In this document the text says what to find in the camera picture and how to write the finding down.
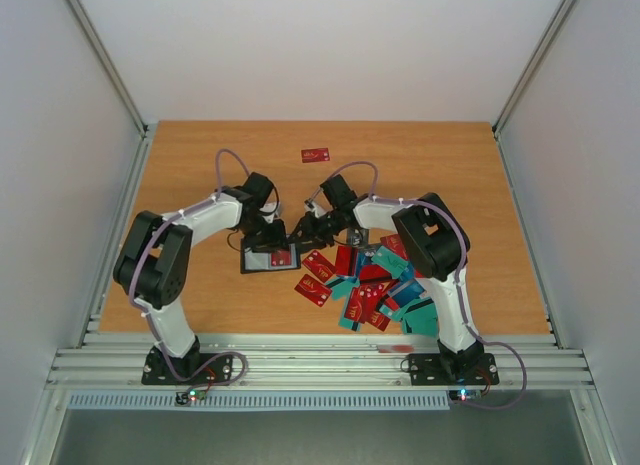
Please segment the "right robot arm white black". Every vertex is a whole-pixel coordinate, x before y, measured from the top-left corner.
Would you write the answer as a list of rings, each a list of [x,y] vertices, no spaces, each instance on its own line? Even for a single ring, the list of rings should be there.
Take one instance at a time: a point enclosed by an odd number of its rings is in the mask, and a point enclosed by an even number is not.
[[[320,190],[330,209],[312,199],[290,234],[300,252],[332,245],[342,231],[381,229],[399,235],[409,262],[421,277],[436,307],[437,345],[442,372],[451,383],[473,374],[484,344],[473,323],[466,287],[469,239],[441,198],[429,192],[420,198],[358,196],[342,176],[327,179]]]

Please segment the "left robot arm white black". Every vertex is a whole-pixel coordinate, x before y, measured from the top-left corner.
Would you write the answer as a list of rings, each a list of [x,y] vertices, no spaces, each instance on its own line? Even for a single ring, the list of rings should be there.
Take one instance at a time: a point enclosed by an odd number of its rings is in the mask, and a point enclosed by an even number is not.
[[[236,187],[225,186],[185,209],[164,215],[138,213],[113,269],[113,280],[140,311],[154,337],[145,358],[145,385],[230,384],[236,352],[204,353],[181,303],[192,248],[223,231],[243,234],[246,249],[286,250],[278,194],[264,175],[249,174]]]

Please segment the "red VIP card gold text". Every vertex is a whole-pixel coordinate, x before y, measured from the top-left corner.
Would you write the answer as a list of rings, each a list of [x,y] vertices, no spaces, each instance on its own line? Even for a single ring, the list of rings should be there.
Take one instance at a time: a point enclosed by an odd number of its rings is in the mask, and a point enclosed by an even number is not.
[[[380,238],[380,242],[384,247],[391,250],[398,256],[401,256],[405,253],[404,246],[398,234],[383,236]]]

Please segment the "black leather card holder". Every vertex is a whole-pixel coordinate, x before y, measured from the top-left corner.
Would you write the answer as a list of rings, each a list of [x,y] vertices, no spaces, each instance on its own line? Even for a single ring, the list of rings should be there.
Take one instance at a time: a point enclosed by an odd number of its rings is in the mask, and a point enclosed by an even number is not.
[[[268,273],[301,268],[300,253],[295,244],[285,249],[256,252],[249,248],[246,239],[241,241],[240,273]]]

